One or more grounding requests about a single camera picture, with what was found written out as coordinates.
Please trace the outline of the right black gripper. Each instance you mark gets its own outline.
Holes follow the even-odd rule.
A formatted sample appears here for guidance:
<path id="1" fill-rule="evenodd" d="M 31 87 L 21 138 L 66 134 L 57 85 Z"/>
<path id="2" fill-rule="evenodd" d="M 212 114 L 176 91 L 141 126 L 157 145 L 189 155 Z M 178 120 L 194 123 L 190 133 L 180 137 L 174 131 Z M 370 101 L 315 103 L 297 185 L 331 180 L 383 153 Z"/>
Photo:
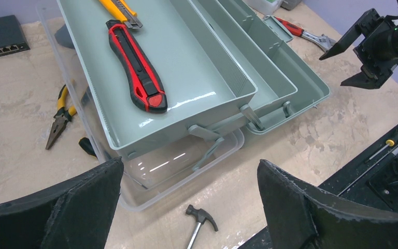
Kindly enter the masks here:
<path id="1" fill-rule="evenodd" d="M 341 86 L 379 89 L 385 83 L 385 79 L 391 77 L 398 66 L 398 25 L 390 27 L 388 22 L 384 21 L 382 28 L 375 31 L 381 24 L 381 16 L 374 8 L 366 11 L 340 40 L 319 58 L 322 61 L 345 52 L 359 36 L 364 35 L 366 39 L 358 46 L 358 57 L 362 62 L 361 72 L 343 80 Z"/>

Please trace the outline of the red black utility knife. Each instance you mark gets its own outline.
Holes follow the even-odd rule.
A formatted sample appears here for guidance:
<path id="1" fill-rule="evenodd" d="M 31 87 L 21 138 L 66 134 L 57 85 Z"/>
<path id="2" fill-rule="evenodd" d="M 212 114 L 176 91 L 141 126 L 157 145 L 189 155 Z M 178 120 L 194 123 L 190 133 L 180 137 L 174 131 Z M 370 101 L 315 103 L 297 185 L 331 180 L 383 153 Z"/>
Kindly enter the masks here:
<path id="1" fill-rule="evenodd" d="M 148 113 L 167 112 L 160 77 L 131 31 L 119 20 L 109 20 L 106 26 L 110 47 L 125 70 L 133 104 Z"/>

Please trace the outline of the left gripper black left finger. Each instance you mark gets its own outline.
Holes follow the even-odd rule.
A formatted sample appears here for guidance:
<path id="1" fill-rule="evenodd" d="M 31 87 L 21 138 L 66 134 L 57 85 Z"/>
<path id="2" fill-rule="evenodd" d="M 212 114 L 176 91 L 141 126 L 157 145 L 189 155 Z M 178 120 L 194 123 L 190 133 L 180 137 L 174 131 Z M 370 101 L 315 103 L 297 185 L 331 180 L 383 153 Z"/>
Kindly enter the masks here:
<path id="1" fill-rule="evenodd" d="M 0 204 L 0 248 L 104 248 L 120 197 L 120 157 Z"/>

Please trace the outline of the yellow handled pliers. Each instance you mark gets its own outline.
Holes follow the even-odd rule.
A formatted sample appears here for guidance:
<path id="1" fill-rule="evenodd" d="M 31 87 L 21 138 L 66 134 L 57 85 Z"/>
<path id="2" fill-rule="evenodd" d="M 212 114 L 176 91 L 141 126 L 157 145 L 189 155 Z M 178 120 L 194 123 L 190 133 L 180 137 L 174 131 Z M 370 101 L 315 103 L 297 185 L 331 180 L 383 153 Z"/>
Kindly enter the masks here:
<path id="1" fill-rule="evenodd" d="M 143 25 L 124 0 L 99 0 L 104 8 L 117 20 L 125 24 L 129 29 L 139 29 Z"/>

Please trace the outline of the black handled screwdriver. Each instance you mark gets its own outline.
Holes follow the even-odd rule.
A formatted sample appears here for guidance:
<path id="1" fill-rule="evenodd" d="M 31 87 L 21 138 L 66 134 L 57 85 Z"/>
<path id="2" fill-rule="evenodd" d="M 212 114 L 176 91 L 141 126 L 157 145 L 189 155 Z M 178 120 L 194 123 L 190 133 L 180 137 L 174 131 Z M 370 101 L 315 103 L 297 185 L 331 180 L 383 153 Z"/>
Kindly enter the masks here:
<path id="1" fill-rule="evenodd" d="M 93 156 L 93 157 L 97 158 L 97 155 L 96 155 L 96 153 L 95 153 L 95 151 L 93 149 L 93 146 L 92 146 L 90 140 L 87 137 L 81 138 L 79 140 L 78 144 L 79 144 L 80 148 L 82 148 L 85 153 L 87 153 L 90 156 Z"/>

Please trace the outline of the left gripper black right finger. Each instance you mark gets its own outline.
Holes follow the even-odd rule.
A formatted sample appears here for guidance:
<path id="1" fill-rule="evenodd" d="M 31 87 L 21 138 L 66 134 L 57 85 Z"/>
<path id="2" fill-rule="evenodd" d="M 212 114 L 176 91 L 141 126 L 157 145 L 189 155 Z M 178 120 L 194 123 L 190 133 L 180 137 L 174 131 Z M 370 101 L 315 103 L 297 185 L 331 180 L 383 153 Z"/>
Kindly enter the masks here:
<path id="1" fill-rule="evenodd" d="M 398 248 L 398 213 L 338 197 L 265 159 L 257 179 L 272 248 Z"/>

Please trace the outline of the translucent green tool box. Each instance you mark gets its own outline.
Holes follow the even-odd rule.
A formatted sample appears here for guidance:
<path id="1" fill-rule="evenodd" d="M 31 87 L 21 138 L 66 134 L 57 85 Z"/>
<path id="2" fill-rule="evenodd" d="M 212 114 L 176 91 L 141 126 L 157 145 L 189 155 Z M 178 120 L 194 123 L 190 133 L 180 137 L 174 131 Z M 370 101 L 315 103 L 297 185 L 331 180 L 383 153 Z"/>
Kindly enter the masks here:
<path id="1" fill-rule="evenodd" d="M 98 1 L 40 1 L 37 13 L 70 99 L 100 162 L 122 157 L 120 203 L 139 212 L 330 94 L 289 47 L 285 28 L 242 1 L 130 1 L 133 35 L 167 94 L 163 114 L 140 110 L 108 41 Z M 67 26 L 75 49 L 56 42 Z"/>

